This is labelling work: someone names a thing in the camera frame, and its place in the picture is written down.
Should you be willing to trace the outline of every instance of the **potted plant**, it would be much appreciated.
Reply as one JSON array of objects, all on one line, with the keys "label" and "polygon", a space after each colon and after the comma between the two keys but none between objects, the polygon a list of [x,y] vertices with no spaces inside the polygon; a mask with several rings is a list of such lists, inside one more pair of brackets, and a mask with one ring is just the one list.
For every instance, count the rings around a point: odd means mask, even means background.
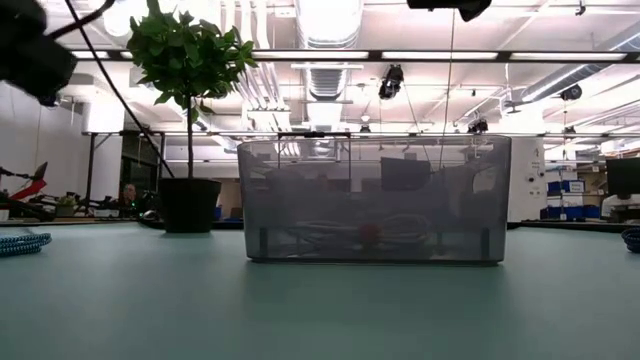
[{"label": "potted plant", "polygon": [[56,202],[57,217],[73,217],[76,213],[76,199],[72,196],[62,196]]},{"label": "potted plant", "polygon": [[187,113],[188,177],[160,179],[160,199],[167,232],[211,230],[221,184],[193,177],[193,132],[191,125],[201,111],[212,112],[203,99],[223,98],[245,67],[256,66],[251,58],[253,42],[240,43],[234,28],[227,33],[200,20],[193,24],[189,12],[175,19],[162,13],[158,0],[147,0],[149,14],[138,23],[130,20],[132,36],[127,43],[133,63],[162,94],[156,104],[173,99]]}]

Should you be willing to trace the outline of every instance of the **plant stem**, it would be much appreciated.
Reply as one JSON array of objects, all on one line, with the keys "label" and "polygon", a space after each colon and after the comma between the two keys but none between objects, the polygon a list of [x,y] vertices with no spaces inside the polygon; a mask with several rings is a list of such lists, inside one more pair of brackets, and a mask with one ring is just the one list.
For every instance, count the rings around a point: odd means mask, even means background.
[{"label": "plant stem", "polygon": [[193,179],[193,128],[191,127],[191,97],[188,97],[189,107],[187,108],[187,151],[189,153],[189,162],[187,168],[189,170],[188,177]]}]

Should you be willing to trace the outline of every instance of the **box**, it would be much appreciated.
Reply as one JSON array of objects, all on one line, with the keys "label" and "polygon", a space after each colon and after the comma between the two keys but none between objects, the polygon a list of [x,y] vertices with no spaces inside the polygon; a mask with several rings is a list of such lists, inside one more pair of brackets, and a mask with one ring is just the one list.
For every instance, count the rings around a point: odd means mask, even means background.
[{"label": "box", "polygon": [[547,184],[547,191],[549,194],[558,194],[560,192],[566,193],[583,193],[585,190],[583,180],[563,180],[551,181]]},{"label": "box", "polygon": [[247,256],[494,264],[504,258],[510,159],[501,136],[245,142]]}]

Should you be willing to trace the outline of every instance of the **black object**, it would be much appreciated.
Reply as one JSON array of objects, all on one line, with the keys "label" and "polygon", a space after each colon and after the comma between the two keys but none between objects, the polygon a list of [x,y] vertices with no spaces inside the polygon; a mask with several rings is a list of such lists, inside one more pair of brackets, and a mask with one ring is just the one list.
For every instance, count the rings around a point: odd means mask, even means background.
[{"label": "black object", "polygon": [[582,97],[582,88],[580,85],[573,85],[560,93],[560,98],[564,101],[578,100]]},{"label": "black object", "polygon": [[407,0],[410,9],[458,9],[465,22],[482,14],[491,0]]},{"label": "black object", "polygon": [[562,129],[562,133],[563,134],[576,134],[576,127],[575,126],[567,126],[566,128]]},{"label": "black object", "polygon": [[380,99],[393,99],[402,88],[400,86],[402,82],[404,82],[402,67],[400,67],[400,65],[389,66],[389,71],[387,71],[387,74],[382,79],[382,85],[380,85],[380,91],[378,92]]},{"label": "black object", "polygon": [[487,120],[479,119],[478,121],[469,124],[467,134],[483,134],[487,131],[489,131],[489,124],[487,124]]},{"label": "black object", "polygon": [[203,233],[211,230],[222,184],[209,179],[160,179],[165,230]]},{"label": "black object", "polygon": [[66,86],[78,61],[43,34],[46,28],[46,13],[36,1],[0,0],[0,81],[38,98]]},{"label": "black object", "polygon": [[640,158],[607,160],[609,194],[640,194]]},{"label": "black object", "polygon": [[629,251],[640,254],[640,228],[627,229],[621,236]]}]

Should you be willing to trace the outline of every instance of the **security camera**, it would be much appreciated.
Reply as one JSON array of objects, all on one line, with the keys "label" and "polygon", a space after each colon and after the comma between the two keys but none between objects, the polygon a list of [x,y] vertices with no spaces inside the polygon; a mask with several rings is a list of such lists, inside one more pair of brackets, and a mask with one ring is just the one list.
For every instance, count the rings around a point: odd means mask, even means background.
[{"label": "security camera", "polygon": [[53,95],[38,96],[37,99],[40,105],[48,108],[57,108],[62,102],[62,97],[57,93]]},{"label": "security camera", "polygon": [[489,124],[487,124],[487,120],[480,118],[469,123],[469,130],[467,130],[467,134],[483,134],[487,131],[489,131]]},{"label": "security camera", "polygon": [[577,84],[573,85],[572,87],[560,93],[560,98],[564,101],[578,100],[581,97],[582,97],[582,88]]},{"label": "security camera", "polygon": [[381,100],[393,99],[400,91],[400,84],[404,82],[404,73],[400,65],[389,66],[389,71],[382,79],[382,85],[380,85],[380,91],[378,96]]}]

